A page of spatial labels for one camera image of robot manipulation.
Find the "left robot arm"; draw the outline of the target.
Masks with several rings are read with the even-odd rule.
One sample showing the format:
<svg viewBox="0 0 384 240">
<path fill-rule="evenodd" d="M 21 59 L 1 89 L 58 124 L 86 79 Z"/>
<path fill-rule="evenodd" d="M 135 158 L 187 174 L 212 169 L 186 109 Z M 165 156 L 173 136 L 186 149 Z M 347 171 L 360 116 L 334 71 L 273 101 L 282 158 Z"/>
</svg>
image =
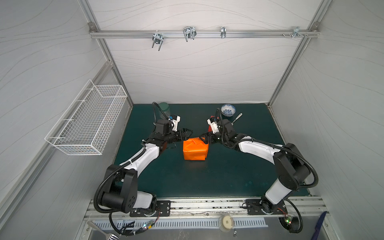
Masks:
<svg viewBox="0 0 384 240">
<path fill-rule="evenodd" d="M 178 129 L 181 117 L 171 115 L 160 119 L 150 136 L 142 141 L 142 148 L 120 165 L 110 165 L 105 178 L 94 195 L 94 208 L 97 212 L 129 213 L 131 210 L 151 215 L 156 211 L 156 196 L 138 190 L 138 178 L 144 169 L 167 148 L 167 144 L 183 142 L 190 138 L 193 131 Z"/>
</svg>

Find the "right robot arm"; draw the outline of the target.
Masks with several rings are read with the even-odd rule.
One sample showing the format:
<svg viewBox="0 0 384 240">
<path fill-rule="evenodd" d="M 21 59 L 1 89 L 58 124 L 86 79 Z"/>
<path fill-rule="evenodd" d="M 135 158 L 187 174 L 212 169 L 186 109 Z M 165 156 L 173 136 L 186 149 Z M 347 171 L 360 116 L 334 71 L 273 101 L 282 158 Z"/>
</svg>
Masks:
<svg viewBox="0 0 384 240">
<path fill-rule="evenodd" d="M 291 192 L 317 186 L 319 176 L 315 168 L 294 144 L 276 145 L 237 133 L 229 120 L 220 117 L 211 117 L 207 123 L 211 130 L 199 136 L 206 144 L 221 143 L 226 148 L 257 156 L 275 166 L 278 178 L 258 204 L 265 214 L 273 214 Z"/>
</svg>

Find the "orange wrapping paper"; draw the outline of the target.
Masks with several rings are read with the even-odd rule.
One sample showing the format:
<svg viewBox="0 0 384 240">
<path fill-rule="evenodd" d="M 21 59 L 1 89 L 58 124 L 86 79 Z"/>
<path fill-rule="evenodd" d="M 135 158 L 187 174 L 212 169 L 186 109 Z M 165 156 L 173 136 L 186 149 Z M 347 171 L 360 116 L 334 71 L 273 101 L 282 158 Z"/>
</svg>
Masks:
<svg viewBox="0 0 384 240">
<path fill-rule="evenodd" d="M 188 139 L 183 142 L 183 156 L 186 161 L 205 161 L 209 151 L 209 144 L 199 138 Z"/>
</svg>

